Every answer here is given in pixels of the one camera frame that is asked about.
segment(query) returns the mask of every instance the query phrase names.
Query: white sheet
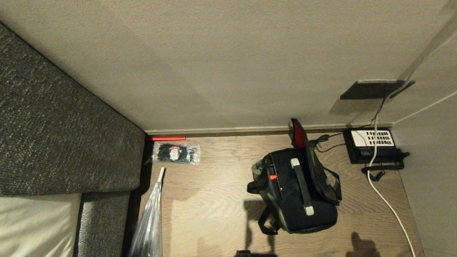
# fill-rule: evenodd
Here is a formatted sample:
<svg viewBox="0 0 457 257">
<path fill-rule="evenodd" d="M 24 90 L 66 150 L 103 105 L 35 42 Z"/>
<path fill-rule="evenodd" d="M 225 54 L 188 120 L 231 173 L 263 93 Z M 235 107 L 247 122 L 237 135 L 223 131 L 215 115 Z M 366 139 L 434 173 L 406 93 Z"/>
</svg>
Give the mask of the white sheet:
<svg viewBox="0 0 457 257">
<path fill-rule="evenodd" d="M 73 256 L 81 194 L 0 197 L 0 256 Z"/>
</svg>

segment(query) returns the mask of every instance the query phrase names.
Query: baseboard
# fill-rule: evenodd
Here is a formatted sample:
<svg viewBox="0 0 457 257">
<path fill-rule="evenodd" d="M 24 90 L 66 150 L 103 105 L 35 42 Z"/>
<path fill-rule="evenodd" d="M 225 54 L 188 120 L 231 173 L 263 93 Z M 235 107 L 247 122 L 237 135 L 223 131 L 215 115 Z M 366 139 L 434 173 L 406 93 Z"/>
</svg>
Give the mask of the baseboard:
<svg viewBox="0 0 457 257">
<path fill-rule="evenodd" d="M 342 132 L 347 128 L 354 128 L 367 125 L 361 124 L 325 124 L 325 125 L 303 125 L 308 133 L 331 133 Z M 393 123 L 380 123 L 378 127 L 390 128 Z M 163 136 L 186 136 L 186 137 L 206 137 L 206 136 L 238 136 L 238 135 L 275 135 L 289 133 L 288 126 L 270 126 L 270 127 L 239 127 L 239 128 L 196 128 L 196 129 L 164 129 L 164 130 L 146 130 L 149 135 Z"/>
</svg>

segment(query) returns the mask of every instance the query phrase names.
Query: sofa cushion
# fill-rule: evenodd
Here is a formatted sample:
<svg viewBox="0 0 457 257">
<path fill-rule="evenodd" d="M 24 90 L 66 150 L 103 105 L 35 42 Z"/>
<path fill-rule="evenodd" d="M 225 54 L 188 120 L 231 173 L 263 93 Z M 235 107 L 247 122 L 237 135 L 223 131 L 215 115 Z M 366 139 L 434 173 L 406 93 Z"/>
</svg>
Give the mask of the sofa cushion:
<svg viewBox="0 0 457 257">
<path fill-rule="evenodd" d="M 121 255 L 129 196 L 130 191 L 82 195 L 75 257 Z"/>
<path fill-rule="evenodd" d="M 0 256 L 73 255 L 81 194 L 0 197 Z"/>
</svg>

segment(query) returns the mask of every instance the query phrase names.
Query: bag handle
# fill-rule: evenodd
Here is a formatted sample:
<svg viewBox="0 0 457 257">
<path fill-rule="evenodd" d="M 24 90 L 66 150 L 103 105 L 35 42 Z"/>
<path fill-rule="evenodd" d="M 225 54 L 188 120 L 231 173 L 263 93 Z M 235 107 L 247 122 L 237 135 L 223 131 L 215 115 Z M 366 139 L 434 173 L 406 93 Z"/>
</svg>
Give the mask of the bag handle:
<svg viewBox="0 0 457 257">
<path fill-rule="evenodd" d="M 260 194 L 259 190 L 264 190 L 268 187 L 268 181 L 265 177 L 260 177 L 259 180 L 248 183 L 248 193 Z"/>
<path fill-rule="evenodd" d="M 300 162 L 298 161 L 298 158 L 293 158 L 290 160 L 290 163 L 298 178 L 298 184 L 302 192 L 303 207 L 305 208 L 305 213 L 307 216 L 314 215 L 314 208 L 311 202 L 311 196 L 309 195 L 308 185 L 306 184 L 305 175 L 303 174 Z"/>
<path fill-rule="evenodd" d="M 262 215 L 260 216 L 259 221 L 257 222 L 259 224 L 260 230 L 265 235 L 271 235 L 271 236 L 277 235 L 279 227 L 278 227 L 276 220 L 275 220 L 275 225 L 273 226 L 273 228 L 267 228 L 265 226 L 265 222 L 266 222 L 266 219 L 268 218 L 268 216 L 270 216 L 270 209 L 267 206 L 265 208 L 265 210 L 263 211 Z"/>
</svg>

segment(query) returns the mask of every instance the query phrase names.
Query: bag strap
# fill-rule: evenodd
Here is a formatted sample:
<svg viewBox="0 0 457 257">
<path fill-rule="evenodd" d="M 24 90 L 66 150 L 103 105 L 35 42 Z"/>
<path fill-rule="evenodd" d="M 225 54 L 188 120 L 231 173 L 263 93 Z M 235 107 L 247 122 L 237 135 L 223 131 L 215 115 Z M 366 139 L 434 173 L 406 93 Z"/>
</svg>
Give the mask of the bag strap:
<svg viewBox="0 0 457 257">
<path fill-rule="evenodd" d="M 333 177 L 335 177 L 336 183 L 334 186 L 332 186 L 333 191 L 335 191 L 336 198 L 341 201 L 341 183 L 340 183 L 340 176 L 336 174 L 336 172 L 333 172 L 326 167 L 323 167 L 324 170 L 328 171 L 330 174 L 332 174 Z"/>
<path fill-rule="evenodd" d="M 264 177 L 260 177 L 259 180 L 248 183 L 248 193 L 260 194 L 259 190 L 264 190 L 267 187 L 267 179 Z"/>
<path fill-rule="evenodd" d="M 259 224 L 260 230 L 265 235 L 277 235 L 278 234 L 277 221 L 275 221 L 275 225 L 273 226 L 273 228 L 267 228 L 265 226 L 265 222 L 266 222 L 268 216 L 270 216 L 270 209 L 267 206 L 265 208 L 265 210 L 263 211 L 262 215 L 260 216 L 259 221 L 257 222 Z"/>
</svg>

